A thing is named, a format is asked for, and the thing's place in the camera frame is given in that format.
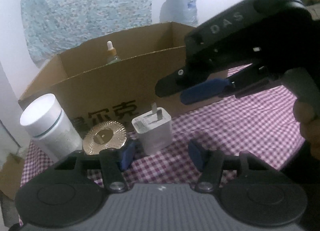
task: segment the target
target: black circular pad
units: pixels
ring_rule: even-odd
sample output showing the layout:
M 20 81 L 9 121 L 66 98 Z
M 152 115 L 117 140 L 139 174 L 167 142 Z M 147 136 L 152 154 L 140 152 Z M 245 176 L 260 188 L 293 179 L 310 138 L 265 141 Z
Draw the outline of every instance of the black circular pad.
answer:
M 75 193 L 72 186 L 57 183 L 40 189 L 38 199 L 48 205 L 62 205 L 73 199 Z
M 62 228 L 86 220 L 100 208 L 105 195 L 97 184 L 86 177 L 77 180 L 76 174 L 66 174 L 64 178 L 58 178 L 58 175 L 50 175 L 56 183 L 30 181 L 20 188 L 16 208 L 23 222 L 38 227 Z
M 221 189 L 221 203 L 228 213 L 250 225 L 276 227 L 294 222 L 306 209 L 306 194 L 299 185 L 277 178 L 268 176 L 262 183 L 238 177 Z

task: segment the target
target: finger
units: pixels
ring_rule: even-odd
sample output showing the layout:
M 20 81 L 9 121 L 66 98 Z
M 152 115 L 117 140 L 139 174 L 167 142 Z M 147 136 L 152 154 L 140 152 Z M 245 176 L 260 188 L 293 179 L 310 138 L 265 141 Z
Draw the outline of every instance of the finger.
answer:
M 298 100 L 293 105 L 293 115 L 298 122 L 303 124 L 309 123 L 316 116 L 311 105 Z
M 314 158 L 320 160 L 320 143 L 317 143 L 315 145 L 311 145 L 310 153 Z
M 320 120 L 311 121 L 308 124 L 300 124 L 300 134 L 312 144 L 320 143 Z

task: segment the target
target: blue gripper pad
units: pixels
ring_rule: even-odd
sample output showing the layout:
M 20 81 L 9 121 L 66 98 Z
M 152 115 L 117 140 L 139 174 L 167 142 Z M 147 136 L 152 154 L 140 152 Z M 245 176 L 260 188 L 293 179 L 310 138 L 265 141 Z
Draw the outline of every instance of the blue gripper pad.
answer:
M 133 161 L 133 157 L 136 151 L 136 140 L 128 140 L 126 149 L 122 151 L 122 158 L 120 161 L 120 170 L 125 171 Z
M 200 102 L 222 93 L 228 85 L 231 85 L 228 79 L 215 78 L 208 80 L 182 91 L 180 101 L 186 105 Z
M 204 149 L 195 140 L 191 140 L 188 144 L 188 154 L 197 170 L 202 172 L 208 160 L 209 151 Z

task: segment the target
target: checkered tablecloth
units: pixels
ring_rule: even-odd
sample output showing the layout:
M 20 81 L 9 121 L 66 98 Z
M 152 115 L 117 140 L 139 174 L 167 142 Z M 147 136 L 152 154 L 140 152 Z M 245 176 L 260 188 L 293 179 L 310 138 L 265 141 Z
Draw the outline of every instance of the checkered tablecloth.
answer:
M 239 69 L 230 70 L 229 74 Z M 234 96 L 180 115 L 172 120 L 173 143 L 151 156 L 137 153 L 136 160 L 123 173 L 129 186 L 145 183 L 195 184 L 199 172 L 188 156 L 188 142 L 196 139 L 205 148 L 238 155 L 250 151 L 276 169 L 303 144 L 299 124 L 292 114 L 295 97 L 284 87 L 276 87 L 241 99 Z M 38 147 L 30 144 L 21 185 L 52 165 Z M 234 177 L 226 171 L 222 183 Z M 88 177 L 102 185 L 98 170 Z

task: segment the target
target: white power adapter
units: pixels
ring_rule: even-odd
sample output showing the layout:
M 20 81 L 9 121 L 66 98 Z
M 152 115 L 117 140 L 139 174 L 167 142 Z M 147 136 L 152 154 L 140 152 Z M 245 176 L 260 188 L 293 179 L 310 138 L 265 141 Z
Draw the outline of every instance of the white power adapter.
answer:
M 172 143 L 172 121 L 163 108 L 151 105 L 152 110 L 132 120 L 146 155 L 151 155 Z

